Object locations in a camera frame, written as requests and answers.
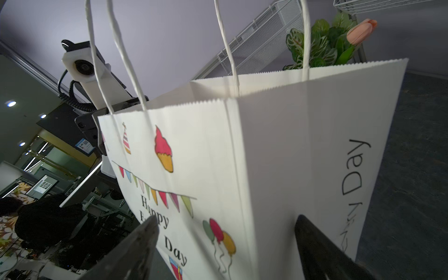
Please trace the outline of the white paper bag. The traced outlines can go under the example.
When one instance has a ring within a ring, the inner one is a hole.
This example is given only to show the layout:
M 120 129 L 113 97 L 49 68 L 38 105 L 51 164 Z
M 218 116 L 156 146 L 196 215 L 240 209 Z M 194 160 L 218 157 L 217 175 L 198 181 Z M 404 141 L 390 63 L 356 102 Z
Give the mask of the white paper bag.
M 307 217 L 357 256 L 407 59 L 188 82 L 99 117 L 137 219 L 177 280 L 301 280 Z

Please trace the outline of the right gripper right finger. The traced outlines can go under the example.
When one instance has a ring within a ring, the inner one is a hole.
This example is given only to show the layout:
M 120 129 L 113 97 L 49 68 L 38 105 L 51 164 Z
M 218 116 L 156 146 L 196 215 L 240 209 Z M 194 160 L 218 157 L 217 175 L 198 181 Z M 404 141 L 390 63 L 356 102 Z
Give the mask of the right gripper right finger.
M 304 215 L 297 218 L 295 238 L 305 280 L 375 280 Z

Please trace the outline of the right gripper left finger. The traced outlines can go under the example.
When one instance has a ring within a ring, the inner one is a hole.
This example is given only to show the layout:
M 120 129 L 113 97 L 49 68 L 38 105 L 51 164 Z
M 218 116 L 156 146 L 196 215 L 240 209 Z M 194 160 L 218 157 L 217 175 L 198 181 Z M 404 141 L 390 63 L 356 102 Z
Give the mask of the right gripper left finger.
M 82 280 L 148 280 L 159 237 L 153 215 L 98 262 Z

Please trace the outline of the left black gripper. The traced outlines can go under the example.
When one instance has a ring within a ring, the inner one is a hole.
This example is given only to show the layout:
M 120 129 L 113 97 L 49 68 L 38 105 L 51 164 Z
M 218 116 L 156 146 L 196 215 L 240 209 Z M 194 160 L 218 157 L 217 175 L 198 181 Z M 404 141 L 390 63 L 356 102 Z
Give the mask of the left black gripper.
M 107 155 L 105 141 L 102 137 L 102 131 L 99 126 L 98 118 L 100 116 L 108 115 L 110 111 L 108 108 L 96 110 L 83 114 L 75 119 L 75 124 L 83 133 L 86 140 L 88 140 L 95 148 L 95 154 Z

